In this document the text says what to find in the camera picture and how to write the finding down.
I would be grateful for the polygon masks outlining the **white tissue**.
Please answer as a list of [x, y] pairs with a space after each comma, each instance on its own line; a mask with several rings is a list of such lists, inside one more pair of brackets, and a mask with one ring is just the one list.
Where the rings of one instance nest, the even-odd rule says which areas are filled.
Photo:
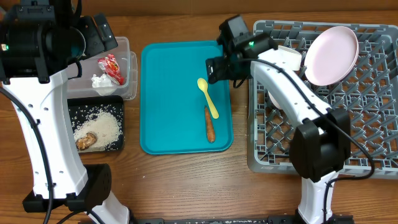
[[102, 74], [102, 76], [93, 75], [91, 78], [93, 88], [111, 87], [113, 86], [112, 79], [107, 74]]

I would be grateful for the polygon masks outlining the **cream white bowl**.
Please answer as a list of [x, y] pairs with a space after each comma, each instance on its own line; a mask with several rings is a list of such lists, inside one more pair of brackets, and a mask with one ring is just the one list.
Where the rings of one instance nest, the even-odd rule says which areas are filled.
[[282, 45], [278, 46], [278, 53], [282, 59], [282, 63], [285, 67], [292, 71], [299, 71], [302, 61], [302, 55], [298, 51]]

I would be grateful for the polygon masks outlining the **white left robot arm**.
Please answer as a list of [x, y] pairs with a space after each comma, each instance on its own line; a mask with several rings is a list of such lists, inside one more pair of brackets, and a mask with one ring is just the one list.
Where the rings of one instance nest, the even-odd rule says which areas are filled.
[[67, 67], [117, 47], [104, 14], [70, 1], [21, 1], [1, 20], [1, 93], [14, 105], [34, 176], [27, 213], [66, 206], [96, 223], [130, 223], [107, 164], [84, 165], [68, 112]]

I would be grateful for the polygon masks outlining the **orange carrot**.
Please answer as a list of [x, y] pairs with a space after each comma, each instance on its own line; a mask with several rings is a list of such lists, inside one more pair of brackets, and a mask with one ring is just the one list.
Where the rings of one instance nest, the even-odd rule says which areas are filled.
[[216, 140], [216, 135], [215, 135], [215, 130], [214, 130], [213, 123], [211, 120], [211, 114], [207, 107], [205, 107], [205, 122], [206, 122], [207, 140], [208, 140], [208, 142], [213, 143]]

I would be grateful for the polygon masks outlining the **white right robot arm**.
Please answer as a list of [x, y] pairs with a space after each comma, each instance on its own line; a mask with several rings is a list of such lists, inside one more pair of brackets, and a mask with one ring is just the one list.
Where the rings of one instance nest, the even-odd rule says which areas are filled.
[[[331, 200], [336, 182], [370, 178], [375, 164], [367, 150], [351, 137], [349, 113], [333, 109], [297, 76], [301, 55], [278, 45], [266, 33], [251, 33], [240, 15], [219, 26], [220, 57], [206, 60], [208, 81], [232, 80], [234, 87], [254, 78], [275, 98], [294, 131], [289, 159], [302, 178], [301, 201], [294, 215], [268, 217], [268, 223], [353, 223], [351, 215], [335, 215]], [[362, 176], [339, 175], [355, 145], [369, 159]]]

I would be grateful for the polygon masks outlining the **red wrapper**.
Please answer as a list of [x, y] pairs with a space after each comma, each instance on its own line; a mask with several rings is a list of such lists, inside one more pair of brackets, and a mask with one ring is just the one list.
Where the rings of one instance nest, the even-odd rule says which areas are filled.
[[100, 69], [107, 74], [116, 85], [124, 83], [124, 77], [121, 75], [120, 66], [117, 63], [114, 54], [108, 54], [97, 60]]

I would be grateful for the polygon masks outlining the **white round plate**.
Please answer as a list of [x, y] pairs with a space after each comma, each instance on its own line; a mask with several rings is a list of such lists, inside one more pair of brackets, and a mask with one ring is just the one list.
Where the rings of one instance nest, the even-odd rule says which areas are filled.
[[359, 42], [350, 28], [329, 28], [313, 41], [307, 51], [305, 76], [317, 86], [337, 83], [352, 71], [358, 55]]

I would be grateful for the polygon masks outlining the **pink white bowl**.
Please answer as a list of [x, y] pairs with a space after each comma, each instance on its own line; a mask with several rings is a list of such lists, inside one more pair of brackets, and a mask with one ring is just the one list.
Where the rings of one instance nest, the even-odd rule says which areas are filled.
[[269, 99], [271, 100], [271, 103], [278, 109], [281, 110], [282, 107], [279, 104], [278, 99], [280, 98], [280, 93], [277, 93], [275, 95], [273, 95], [270, 91], [268, 91], [268, 95], [269, 95]]

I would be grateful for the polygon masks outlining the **yellow plastic spoon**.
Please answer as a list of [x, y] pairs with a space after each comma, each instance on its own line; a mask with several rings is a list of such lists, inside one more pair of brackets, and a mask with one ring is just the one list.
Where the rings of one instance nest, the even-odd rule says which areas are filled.
[[207, 81], [204, 78], [199, 78], [197, 80], [197, 85], [198, 85], [198, 88], [203, 92], [203, 94], [204, 94], [204, 96], [206, 98], [206, 101], [208, 103], [208, 107], [209, 107], [209, 110], [210, 110], [210, 113], [211, 113], [212, 117], [214, 119], [218, 119], [219, 118], [219, 113], [218, 113], [218, 110], [216, 109], [216, 107], [215, 107], [215, 105], [214, 105], [209, 93], [208, 93], [208, 83], [207, 83]]

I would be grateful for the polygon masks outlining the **brown food scraps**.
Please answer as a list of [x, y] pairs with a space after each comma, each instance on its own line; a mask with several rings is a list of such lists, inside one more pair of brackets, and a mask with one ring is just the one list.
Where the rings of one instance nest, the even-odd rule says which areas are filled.
[[77, 149], [84, 151], [97, 142], [97, 137], [93, 133], [87, 133], [84, 137], [75, 141]]

